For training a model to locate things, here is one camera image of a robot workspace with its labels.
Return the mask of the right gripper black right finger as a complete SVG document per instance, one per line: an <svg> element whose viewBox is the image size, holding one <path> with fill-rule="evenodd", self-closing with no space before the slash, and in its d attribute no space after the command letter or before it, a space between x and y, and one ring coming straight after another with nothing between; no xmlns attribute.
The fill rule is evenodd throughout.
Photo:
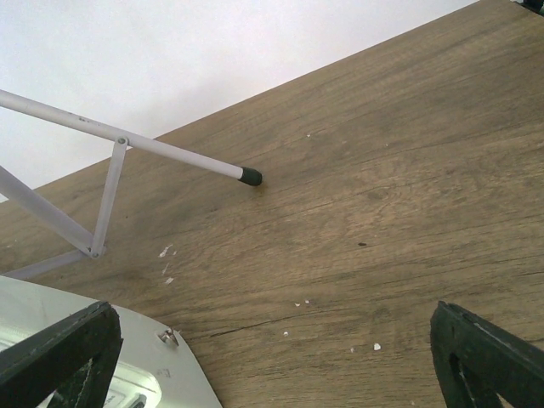
<svg viewBox="0 0 544 408"><path fill-rule="evenodd" d="M543 406L543 351L471 311L438 302L430 347L448 407Z"/></svg>

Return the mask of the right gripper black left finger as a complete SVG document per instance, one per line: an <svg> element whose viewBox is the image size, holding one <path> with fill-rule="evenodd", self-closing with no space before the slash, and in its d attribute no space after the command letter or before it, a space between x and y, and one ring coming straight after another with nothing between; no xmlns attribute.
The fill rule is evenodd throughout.
<svg viewBox="0 0 544 408"><path fill-rule="evenodd" d="M102 407L122 348L118 313L96 302L1 352L1 406Z"/></svg>

